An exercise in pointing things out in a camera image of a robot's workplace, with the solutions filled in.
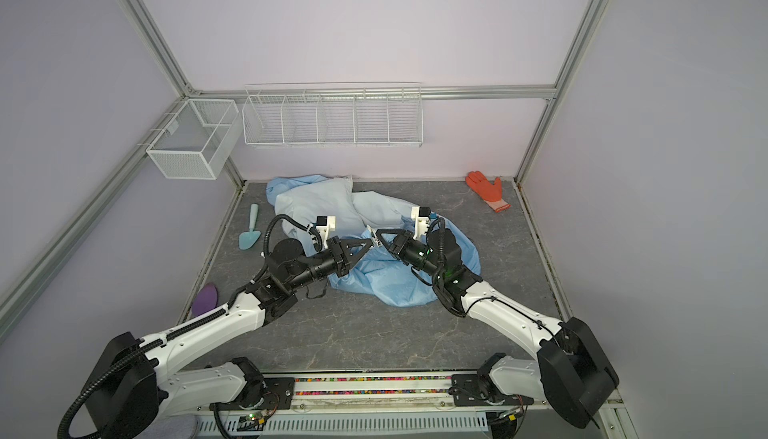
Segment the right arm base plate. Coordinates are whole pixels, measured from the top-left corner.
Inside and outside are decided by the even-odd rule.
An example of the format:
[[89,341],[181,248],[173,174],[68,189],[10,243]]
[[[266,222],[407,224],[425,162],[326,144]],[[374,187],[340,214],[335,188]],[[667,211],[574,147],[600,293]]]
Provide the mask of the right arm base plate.
[[448,394],[457,407],[530,406],[534,400],[523,395],[506,395],[477,373],[453,374]]

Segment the green circuit board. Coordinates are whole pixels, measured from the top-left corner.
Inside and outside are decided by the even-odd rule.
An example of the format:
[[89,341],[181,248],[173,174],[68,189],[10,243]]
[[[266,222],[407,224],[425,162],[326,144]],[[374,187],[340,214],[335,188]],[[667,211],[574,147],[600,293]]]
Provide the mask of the green circuit board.
[[242,416],[238,420],[238,431],[262,431],[264,428],[264,425],[266,423],[266,419],[263,417],[257,417],[257,416]]

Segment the white slotted vent strip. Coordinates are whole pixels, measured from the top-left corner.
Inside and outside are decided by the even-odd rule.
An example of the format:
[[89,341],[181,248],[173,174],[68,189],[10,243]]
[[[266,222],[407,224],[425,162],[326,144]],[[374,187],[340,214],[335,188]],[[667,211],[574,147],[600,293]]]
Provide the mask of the white slotted vent strip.
[[199,438],[218,438],[218,423],[232,437],[355,437],[432,433],[486,433],[486,415],[472,411],[380,414],[277,414],[266,420],[262,431],[238,431],[238,420],[252,414],[198,417]]

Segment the purple pink brush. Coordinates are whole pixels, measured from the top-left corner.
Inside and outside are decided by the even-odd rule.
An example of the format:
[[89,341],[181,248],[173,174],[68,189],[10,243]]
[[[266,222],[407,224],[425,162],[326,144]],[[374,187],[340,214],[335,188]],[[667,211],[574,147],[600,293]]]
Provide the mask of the purple pink brush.
[[208,283],[203,286],[194,298],[190,315],[192,318],[202,316],[217,307],[218,304],[218,289],[212,284]]

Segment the orange red glove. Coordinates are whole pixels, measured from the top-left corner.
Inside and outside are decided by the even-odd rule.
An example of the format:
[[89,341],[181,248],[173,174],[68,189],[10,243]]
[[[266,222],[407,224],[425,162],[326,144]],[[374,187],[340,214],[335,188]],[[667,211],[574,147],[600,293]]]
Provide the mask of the orange red glove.
[[510,204],[503,198],[503,185],[500,177],[490,181],[482,172],[471,171],[467,174],[465,183],[494,212],[499,213],[510,208]]

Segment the white mesh box basket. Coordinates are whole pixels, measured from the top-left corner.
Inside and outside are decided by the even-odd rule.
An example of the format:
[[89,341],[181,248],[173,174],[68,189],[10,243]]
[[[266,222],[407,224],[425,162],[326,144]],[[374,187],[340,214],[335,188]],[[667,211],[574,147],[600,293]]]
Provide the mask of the white mesh box basket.
[[243,134],[238,105],[225,99],[187,99],[147,147],[167,179],[215,180]]

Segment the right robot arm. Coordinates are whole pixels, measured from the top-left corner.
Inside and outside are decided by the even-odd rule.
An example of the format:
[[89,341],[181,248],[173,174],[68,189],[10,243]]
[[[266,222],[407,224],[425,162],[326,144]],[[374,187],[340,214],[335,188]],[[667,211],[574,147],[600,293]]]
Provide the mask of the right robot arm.
[[544,400],[563,420],[584,429],[618,387],[618,374],[584,321],[545,316],[502,294],[464,264],[448,227],[429,231],[425,240],[402,229],[379,229],[376,237],[414,273],[430,277],[448,312],[490,326],[530,356],[523,361],[495,355],[478,369],[488,401],[513,395]]

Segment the mint green trowel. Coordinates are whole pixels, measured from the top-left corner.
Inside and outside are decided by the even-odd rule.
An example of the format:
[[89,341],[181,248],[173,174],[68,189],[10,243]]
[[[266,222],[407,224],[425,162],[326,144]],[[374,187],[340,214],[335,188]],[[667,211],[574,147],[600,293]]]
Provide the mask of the mint green trowel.
[[256,223],[259,214],[259,205],[253,203],[249,208],[248,229],[238,237],[238,249],[246,251],[251,249],[261,236],[261,232],[256,229]]

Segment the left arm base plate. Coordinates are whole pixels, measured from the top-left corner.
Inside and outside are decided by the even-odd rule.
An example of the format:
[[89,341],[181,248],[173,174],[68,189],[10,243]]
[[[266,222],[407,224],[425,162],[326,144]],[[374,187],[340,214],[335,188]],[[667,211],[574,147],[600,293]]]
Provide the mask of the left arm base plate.
[[289,376],[267,377],[249,382],[242,406],[246,409],[288,410],[294,397],[296,379]]

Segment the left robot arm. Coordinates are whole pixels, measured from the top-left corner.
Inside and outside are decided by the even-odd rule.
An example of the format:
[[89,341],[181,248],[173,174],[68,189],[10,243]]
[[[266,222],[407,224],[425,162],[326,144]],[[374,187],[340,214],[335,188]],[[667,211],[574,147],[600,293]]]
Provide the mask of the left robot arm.
[[306,256],[300,241],[282,240],[265,252],[256,276],[223,305],[166,331],[112,338],[64,413],[57,437],[69,437],[81,408],[87,408],[96,427],[93,437],[136,436],[174,402],[174,374],[226,342],[274,322],[297,303],[298,289],[349,274],[373,245],[371,239],[331,237],[321,251]]

